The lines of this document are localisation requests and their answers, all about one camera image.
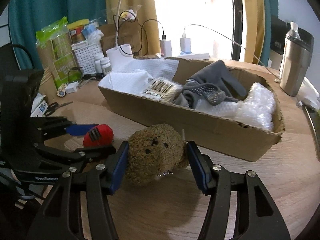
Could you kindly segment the red plush toy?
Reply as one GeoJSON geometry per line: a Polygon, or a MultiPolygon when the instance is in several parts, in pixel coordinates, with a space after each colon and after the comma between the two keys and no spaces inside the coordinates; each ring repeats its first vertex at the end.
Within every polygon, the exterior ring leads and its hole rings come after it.
{"type": "Polygon", "coordinates": [[[101,124],[90,129],[83,139],[84,147],[108,146],[112,144],[114,133],[110,126],[101,124]]]}

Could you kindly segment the brown plush bear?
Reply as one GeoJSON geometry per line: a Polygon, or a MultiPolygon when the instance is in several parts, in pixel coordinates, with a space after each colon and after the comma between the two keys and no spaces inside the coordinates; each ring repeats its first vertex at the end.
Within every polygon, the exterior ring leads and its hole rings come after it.
{"type": "Polygon", "coordinates": [[[125,180],[145,186],[174,169],[189,165],[186,142],[168,124],[156,124],[136,131],[128,139],[125,180]]]}

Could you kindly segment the white towel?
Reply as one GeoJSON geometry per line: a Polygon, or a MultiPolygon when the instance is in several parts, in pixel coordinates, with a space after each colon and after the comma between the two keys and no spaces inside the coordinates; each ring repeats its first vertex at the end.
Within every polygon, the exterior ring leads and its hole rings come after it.
{"type": "Polygon", "coordinates": [[[132,60],[109,72],[98,84],[118,92],[138,95],[153,79],[163,77],[171,80],[178,69],[179,61],[171,59],[132,60]]]}

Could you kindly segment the cotton swab bag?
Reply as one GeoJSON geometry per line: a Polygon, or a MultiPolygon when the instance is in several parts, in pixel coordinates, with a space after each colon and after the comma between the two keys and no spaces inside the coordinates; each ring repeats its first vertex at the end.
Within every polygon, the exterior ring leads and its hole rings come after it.
{"type": "Polygon", "coordinates": [[[164,77],[157,77],[144,86],[138,95],[156,101],[172,103],[179,96],[182,88],[183,86],[179,83],[164,77]]]}

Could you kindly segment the bubble wrap roll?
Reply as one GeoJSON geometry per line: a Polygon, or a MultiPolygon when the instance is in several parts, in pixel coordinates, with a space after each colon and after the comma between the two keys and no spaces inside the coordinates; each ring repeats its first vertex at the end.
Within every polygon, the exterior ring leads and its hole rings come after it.
{"type": "Polygon", "coordinates": [[[274,94],[262,84],[255,82],[247,98],[239,106],[234,119],[243,124],[272,131],[272,115],[275,109],[274,94]]]}

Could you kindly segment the grey dotted glove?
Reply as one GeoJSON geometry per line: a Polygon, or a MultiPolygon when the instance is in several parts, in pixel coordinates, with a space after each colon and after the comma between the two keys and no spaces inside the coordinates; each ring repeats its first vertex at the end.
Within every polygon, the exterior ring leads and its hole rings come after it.
{"type": "Polygon", "coordinates": [[[222,102],[237,102],[237,96],[246,97],[247,90],[218,60],[202,68],[185,81],[174,104],[195,109],[199,100],[204,99],[212,106],[222,102]]]}

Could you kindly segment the white dotted cloth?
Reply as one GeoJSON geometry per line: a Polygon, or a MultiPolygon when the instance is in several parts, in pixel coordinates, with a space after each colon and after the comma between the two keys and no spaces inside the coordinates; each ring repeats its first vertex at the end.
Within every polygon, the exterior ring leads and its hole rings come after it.
{"type": "Polygon", "coordinates": [[[232,118],[236,115],[238,109],[242,106],[243,101],[228,102],[223,101],[218,105],[211,105],[207,100],[199,100],[196,110],[213,116],[232,118]]]}

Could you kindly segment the small white plug adapter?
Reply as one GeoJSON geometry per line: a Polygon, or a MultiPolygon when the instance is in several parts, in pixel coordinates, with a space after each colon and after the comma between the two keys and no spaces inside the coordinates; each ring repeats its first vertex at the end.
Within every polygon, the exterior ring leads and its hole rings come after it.
{"type": "Polygon", "coordinates": [[[71,93],[75,93],[78,90],[78,86],[79,86],[79,82],[75,81],[73,83],[69,83],[66,87],[65,87],[65,93],[66,94],[71,94],[71,93]]]}

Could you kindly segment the white pill bottle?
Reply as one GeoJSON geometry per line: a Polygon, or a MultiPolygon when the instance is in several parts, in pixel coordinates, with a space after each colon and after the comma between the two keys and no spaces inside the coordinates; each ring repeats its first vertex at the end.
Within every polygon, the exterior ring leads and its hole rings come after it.
{"type": "Polygon", "coordinates": [[[104,57],[100,60],[100,66],[104,75],[107,75],[112,71],[110,59],[108,57],[104,57]]]}
{"type": "Polygon", "coordinates": [[[95,69],[97,73],[102,73],[102,68],[101,68],[101,63],[100,60],[104,58],[103,53],[97,53],[94,55],[94,64],[95,64],[95,69]]]}

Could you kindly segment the green paper cup package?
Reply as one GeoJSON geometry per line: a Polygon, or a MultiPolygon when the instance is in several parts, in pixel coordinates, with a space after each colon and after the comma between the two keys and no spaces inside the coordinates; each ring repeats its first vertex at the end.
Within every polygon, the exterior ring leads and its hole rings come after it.
{"type": "Polygon", "coordinates": [[[81,77],[76,70],[78,65],[67,25],[68,20],[64,16],[35,33],[41,64],[44,69],[50,70],[56,88],[64,83],[78,81],[81,77]]]}

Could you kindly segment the brown cardboard box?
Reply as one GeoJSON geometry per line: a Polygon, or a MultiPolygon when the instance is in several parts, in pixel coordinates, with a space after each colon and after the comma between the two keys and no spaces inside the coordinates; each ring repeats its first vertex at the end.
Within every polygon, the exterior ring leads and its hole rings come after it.
{"type": "Polygon", "coordinates": [[[250,126],[232,119],[210,116],[193,109],[112,90],[103,78],[98,87],[111,110],[145,126],[166,123],[187,141],[247,161],[257,161],[285,132],[279,102],[272,115],[273,130],[250,126]]]}

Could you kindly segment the white plastic container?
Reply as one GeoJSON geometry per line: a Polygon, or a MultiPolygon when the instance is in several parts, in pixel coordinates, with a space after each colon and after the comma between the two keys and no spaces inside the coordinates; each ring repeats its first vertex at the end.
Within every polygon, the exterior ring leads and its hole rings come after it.
{"type": "Polygon", "coordinates": [[[296,98],[305,105],[319,109],[319,92],[307,77],[304,77],[296,98]]]}

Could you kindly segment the left yellow curtain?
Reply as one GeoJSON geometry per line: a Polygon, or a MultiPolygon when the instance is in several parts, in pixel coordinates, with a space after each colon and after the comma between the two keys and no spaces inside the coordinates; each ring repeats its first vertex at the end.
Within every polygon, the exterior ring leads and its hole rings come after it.
{"type": "Polygon", "coordinates": [[[116,29],[119,25],[119,43],[130,43],[135,55],[153,55],[160,52],[155,0],[106,0],[107,23],[116,29]]]}

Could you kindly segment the yellow curtain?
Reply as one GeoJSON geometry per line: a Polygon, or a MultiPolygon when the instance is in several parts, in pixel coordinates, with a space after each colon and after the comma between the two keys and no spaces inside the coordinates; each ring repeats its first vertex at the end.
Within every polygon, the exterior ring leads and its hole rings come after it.
{"type": "Polygon", "coordinates": [[[258,64],[265,38],[264,0],[242,0],[244,26],[242,46],[245,48],[244,61],[258,64]]]}
{"type": "Polygon", "coordinates": [[[160,52],[155,0],[106,0],[107,23],[116,29],[119,25],[119,43],[130,43],[135,55],[153,55],[160,52]]]}

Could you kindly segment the black handled scissors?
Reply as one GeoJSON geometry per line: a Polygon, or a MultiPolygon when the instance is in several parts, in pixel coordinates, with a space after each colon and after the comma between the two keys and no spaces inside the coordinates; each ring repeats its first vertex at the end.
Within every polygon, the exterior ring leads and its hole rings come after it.
{"type": "Polygon", "coordinates": [[[67,106],[67,105],[70,105],[71,103],[73,103],[72,101],[71,102],[65,102],[65,103],[62,103],[62,104],[59,104],[58,102],[54,102],[54,103],[51,103],[46,112],[44,113],[44,116],[50,116],[52,115],[57,109],[61,108],[61,107],[64,107],[64,106],[67,106]]]}

